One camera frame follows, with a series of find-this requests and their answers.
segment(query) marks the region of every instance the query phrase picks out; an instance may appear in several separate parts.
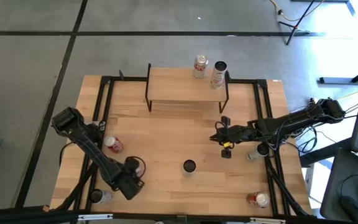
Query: wooden tabletop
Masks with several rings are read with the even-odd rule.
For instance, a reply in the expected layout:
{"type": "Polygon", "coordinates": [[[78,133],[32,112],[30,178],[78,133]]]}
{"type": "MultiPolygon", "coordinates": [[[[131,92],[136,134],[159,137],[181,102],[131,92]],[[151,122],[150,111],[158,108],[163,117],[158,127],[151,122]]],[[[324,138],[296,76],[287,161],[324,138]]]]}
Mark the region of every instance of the wooden tabletop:
{"type": "MultiPolygon", "coordinates": [[[[100,79],[100,76],[85,76],[83,80],[76,108],[88,121],[92,118],[100,79]]],[[[267,83],[273,116],[287,114],[282,83],[277,80],[268,80],[267,83]]],[[[258,143],[238,144],[232,150],[232,159],[221,158],[222,147],[209,141],[209,137],[215,133],[215,121],[219,121],[221,116],[216,110],[217,103],[153,103],[153,110],[149,112],[144,98],[145,84],[115,82],[106,135],[116,135],[122,141],[124,150],[115,154],[103,147],[108,157],[121,162],[127,156],[143,158],[147,164],[142,178],[145,186],[132,200],[126,200],[122,193],[114,192],[113,202],[93,204],[91,210],[271,217],[270,206],[251,208],[246,202],[248,193],[269,191],[263,160],[249,162],[246,159],[246,154],[254,150],[258,143]],[[196,171],[191,177],[184,177],[181,170],[187,159],[196,162],[196,171]]],[[[232,125],[247,125],[247,121],[257,118],[252,85],[229,84],[229,94],[230,100],[222,115],[230,117],[232,125]]],[[[260,94],[264,105],[262,90],[260,94]]],[[[298,151],[294,147],[283,146],[280,153],[286,185],[296,201],[310,213],[298,151]]],[[[51,208],[59,206],[76,185],[83,155],[76,145],[66,148],[51,208]]],[[[85,204],[87,188],[81,208],[85,204]]],[[[96,188],[111,190],[100,175],[96,188]]],[[[276,193],[278,210],[283,213],[277,186],[276,193]]]]}
{"type": "Polygon", "coordinates": [[[151,68],[149,100],[171,101],[226,101],[224,82],[220,89],[214,89],[210,82],[212,69],[204,78],[195,78],[193,68],[151,68]]]}

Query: white can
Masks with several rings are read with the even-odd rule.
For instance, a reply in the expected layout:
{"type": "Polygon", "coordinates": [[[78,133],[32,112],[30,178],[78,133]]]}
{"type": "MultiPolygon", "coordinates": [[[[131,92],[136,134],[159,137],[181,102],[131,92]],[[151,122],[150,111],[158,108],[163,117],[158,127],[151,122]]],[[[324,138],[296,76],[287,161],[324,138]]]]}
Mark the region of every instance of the white can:
{"type": "Polygon", "coordinates": [[[112,201],[112,194],[105,190],[94,189],[89,197],[92,203],[105,203],[112,201]]]}
{"type": "Polygon", "coordinates": [[[204,78],[206,75],[206,67],[208,66],[208,58],[204,55],[197,55],[194,61],[193,75],[196,78],[204,78]]]}
{"type": "Polygon", "coordinates": [[[211,77],[211,86],[213,88],[219,89],[222,87],[226,68],[227,65],[224,62],[215,63],[214,71],[212,72],[212,77],[211,77]]]}
{"type": "Polygon", "coordinates": [[[249,161],[256,161],[262,157],[267,156],[268,154],[269,147],[265,144],[259,144],[255,150],[248,152],[247,159],[249,161]]]}

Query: gray floor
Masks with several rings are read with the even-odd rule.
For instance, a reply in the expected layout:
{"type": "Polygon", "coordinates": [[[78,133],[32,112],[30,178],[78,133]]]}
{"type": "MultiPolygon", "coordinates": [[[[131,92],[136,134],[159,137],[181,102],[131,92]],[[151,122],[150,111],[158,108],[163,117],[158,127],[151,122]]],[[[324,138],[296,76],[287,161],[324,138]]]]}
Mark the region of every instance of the gray floor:
{"type": "MultiPolygon", "coordinates": [[[[278,0],[296,18],[307,2],[278,0]]],[[[0,1],[0,30],[72,30],[80,0],[0,1]]],[[[287,31],[264,1],[89,0],[81,30],[287,31]]],[[[358,86],[318,77],[358,74],[358,30],[344,3],[324,3],[301,24],[335,37],[77,37],[54,113],[75,106],[84,75],[145,76],[147,64],[190,67],[195,55],[224,60],[236,78],[281,79],[290,110],[358,86]]],[[[0,208],[10,206],[45,111],[68,37],[0,37],[0,208]]],[[[49,129],[26,205],[49,204],[65,139],[49,129]]]]}

